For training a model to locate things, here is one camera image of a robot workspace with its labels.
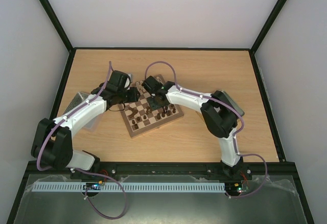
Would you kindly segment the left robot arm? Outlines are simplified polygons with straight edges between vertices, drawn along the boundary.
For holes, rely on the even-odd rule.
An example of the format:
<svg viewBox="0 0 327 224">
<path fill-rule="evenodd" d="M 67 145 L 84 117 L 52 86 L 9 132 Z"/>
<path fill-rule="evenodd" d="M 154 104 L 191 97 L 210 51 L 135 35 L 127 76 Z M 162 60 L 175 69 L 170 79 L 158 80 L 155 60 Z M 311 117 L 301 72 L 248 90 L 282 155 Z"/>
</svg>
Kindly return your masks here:
<svg viewBox="0 0 327 224">
<path fill-rule="evenodd" d="M 117 104 L 138 101 L 140 93 L 131 86 L 129 74 L 109 70 L 105 82 L 80 104 L 52 120 L 42 119 L 36 129 L 31 155 L 39 171 L 75 168 L 90 170 L 96 157 L 73 149 L 74 136 L 97 116 Z"/>
</svg>

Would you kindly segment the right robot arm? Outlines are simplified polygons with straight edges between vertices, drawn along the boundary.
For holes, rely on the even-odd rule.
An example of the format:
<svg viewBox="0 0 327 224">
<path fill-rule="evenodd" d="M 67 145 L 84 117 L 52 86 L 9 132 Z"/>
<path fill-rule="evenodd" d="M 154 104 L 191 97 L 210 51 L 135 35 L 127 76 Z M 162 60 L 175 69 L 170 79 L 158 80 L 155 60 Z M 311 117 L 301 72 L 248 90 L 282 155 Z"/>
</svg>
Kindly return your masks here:
<svg viewBox="0 0 327 224">
<path fill-rule="evenodd" d="M 243 160 L 239 155 L 236 131 L 237 120 L 244 112 L 239 110 L 227 93 L 200 93 L 179 87 L 171 81 L 162 84 L 153 76 L 143 81 L 142 86 L 156 102 L 169 102 L 201 113 L 207 129 L 219 140 L 223 174 L 229 179 L 240 174 Z"/>
</svg>

